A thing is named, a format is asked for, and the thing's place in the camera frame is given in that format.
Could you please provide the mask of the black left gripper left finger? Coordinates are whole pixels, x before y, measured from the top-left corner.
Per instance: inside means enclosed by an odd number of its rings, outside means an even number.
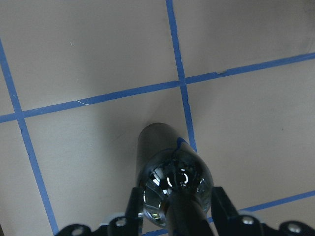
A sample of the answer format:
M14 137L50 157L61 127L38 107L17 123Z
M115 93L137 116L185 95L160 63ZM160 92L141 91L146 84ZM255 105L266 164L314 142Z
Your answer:
M143 188L134 187L131 191L126 212L126 235L141 236L143 228Z

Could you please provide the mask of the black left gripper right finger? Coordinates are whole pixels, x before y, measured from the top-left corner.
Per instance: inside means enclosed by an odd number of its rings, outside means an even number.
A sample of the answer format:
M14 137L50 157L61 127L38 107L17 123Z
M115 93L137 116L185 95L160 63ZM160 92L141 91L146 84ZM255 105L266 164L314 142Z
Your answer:
M233 236L239 213L222 187L212 188L211 216L220 236Z

